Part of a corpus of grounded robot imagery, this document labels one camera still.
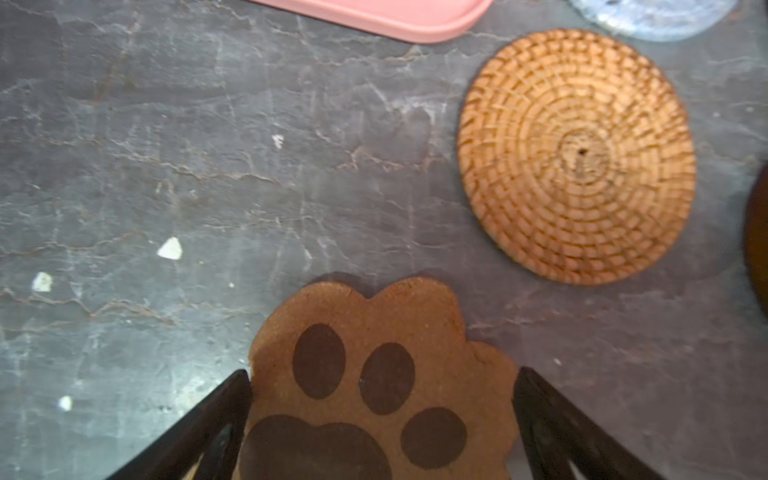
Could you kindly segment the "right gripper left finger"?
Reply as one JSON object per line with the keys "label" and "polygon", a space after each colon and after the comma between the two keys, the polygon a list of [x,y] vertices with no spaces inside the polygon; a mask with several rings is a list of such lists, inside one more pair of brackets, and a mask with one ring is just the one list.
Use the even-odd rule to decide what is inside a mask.
{"label": "right gripper left finger", "polygon": [[233,372],[112,479],[230,479],[252,401],[248,374]]}

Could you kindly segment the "brown paw print coaster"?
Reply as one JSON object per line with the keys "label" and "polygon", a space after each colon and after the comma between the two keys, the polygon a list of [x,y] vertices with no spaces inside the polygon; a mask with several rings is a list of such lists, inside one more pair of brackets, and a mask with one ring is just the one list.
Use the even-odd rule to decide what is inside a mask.
{"label": "brown paw print coaster", "polygon": [[373,297],[317,282],[265,321],[239,479],[504,479],[515,364],[426,277]]}

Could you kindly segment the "woven rattan coaster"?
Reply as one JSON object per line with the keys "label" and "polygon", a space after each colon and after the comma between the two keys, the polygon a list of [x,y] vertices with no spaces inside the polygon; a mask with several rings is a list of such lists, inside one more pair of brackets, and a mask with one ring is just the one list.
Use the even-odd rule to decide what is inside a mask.
{"label": "woven rattan coaster", "polygon": [[676,242],[695,197],[694,145],[673,85],[649,58],[589,30],[501,48],[468,89],[456,147],[484,231],[562,283],[646,270]]}

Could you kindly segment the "grey blue woven coaster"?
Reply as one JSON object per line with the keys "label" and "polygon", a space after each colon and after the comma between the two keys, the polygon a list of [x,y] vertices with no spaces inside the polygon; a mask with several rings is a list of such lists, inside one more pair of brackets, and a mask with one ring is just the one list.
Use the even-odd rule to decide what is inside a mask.
{"label": "grey blue woven coaster", "polygon": [[736,7],[736,0],[570,0],[586,20],[621,36],[674,42],[703,33]]}

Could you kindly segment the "large round wooden coaster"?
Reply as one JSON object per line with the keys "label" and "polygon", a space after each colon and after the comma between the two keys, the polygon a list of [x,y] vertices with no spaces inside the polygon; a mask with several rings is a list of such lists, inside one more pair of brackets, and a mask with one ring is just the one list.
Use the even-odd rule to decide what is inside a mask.
{"label": "large round wooden coaster", "polygon": [[750,191],[743,227],[744,261],[755,297],[767,314],[767,164]]}

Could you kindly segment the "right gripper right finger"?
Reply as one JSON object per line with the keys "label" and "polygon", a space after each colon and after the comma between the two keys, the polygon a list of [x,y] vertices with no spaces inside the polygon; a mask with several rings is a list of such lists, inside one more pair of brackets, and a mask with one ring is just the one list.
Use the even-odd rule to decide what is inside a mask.
{"label": "right gripper right finger", "polygon": [[530,367],[519,369],[512,405],[535,479],[663,479]]}

